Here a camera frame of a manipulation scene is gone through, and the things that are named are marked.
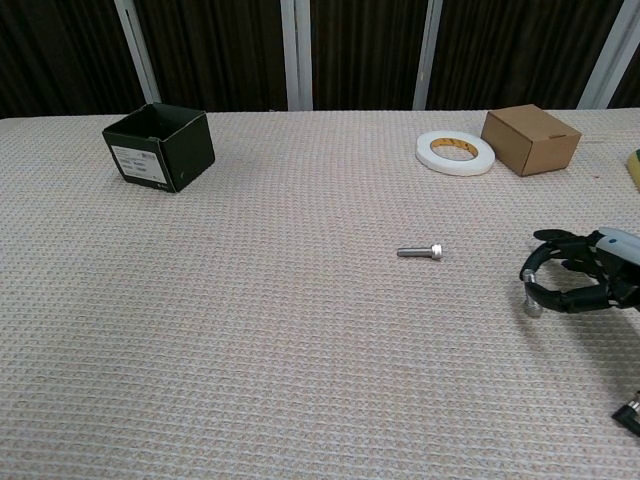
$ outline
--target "bolt head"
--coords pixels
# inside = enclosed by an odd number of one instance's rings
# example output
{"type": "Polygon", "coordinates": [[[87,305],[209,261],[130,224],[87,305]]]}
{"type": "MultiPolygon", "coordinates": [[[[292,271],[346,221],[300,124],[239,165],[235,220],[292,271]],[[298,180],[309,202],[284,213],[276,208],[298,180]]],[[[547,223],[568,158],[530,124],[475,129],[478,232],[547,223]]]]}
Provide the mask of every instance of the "bolt head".
{"type": "Polygon", "coordinates": [[[442,245],[439,243],[431,245],[431,252],[431,258],[434,260],[440,260],[442,258],[442,245]]]}
{"type": "Polygon", "coordinates": [[[524,313],[531,318],[540,318],[544,312],[544,308],[538,302],[527,299],[524,301],[524,313]]]}

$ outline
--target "brown cardboard box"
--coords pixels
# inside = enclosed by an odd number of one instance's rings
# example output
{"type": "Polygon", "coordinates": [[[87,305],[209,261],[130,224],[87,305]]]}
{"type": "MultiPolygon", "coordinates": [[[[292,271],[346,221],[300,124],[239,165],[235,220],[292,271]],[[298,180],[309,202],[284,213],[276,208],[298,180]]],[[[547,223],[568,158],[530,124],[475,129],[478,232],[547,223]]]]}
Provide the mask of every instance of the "brown cardboard box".
{"type": "Polygon", "coordinates": [[[566,168],[580,136],[535,105],[491,110],[482,129],[496,158],[522,177],[566,168]]]}

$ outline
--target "small cardboard box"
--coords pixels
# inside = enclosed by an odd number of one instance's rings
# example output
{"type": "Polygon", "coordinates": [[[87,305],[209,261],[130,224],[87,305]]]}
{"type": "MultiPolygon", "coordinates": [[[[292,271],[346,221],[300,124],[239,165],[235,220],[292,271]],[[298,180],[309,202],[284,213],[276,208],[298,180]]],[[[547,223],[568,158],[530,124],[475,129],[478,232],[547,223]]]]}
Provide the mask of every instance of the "small cardboard box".
{"type": "Polygon", "coordinates": [[[535,105],[491,110],[482,129],[496,158],[522,177],[566,168],[580,136],[535,105]]]}
{"type": "Polygon", "coordinates": [[[145,105],[102,132],[127,182],[179,192],[215,161],[207,115],[145,105]]]}

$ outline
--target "beige tablecloth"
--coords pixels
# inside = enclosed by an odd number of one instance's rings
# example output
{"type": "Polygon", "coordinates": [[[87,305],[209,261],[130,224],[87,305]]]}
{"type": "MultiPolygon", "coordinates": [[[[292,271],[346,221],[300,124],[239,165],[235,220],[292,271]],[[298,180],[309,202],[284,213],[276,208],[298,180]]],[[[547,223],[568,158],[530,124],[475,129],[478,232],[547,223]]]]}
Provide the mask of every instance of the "beige tablecloth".
{"type": "Polygon", "coordinates": [[[566,170],[459,178],[415,140],[484,112],[212,114],[176,195],[119,117],[0,122],[0,476],[640,478],[640,314],[530,319],[517,277],[536,229],[640,234],[640,110],[556,115],[566,170]]]}

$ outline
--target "box label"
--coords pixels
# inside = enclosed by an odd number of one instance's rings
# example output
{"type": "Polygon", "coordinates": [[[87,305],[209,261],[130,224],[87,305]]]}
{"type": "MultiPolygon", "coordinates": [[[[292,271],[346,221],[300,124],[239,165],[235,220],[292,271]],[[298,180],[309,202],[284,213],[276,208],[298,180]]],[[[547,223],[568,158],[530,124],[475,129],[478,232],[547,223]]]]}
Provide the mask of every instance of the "box label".
{"type": "Polygon", "coordinates": [[[167,183],[155,153],[113,145],[111,148],[125,175],[167,183]]]}

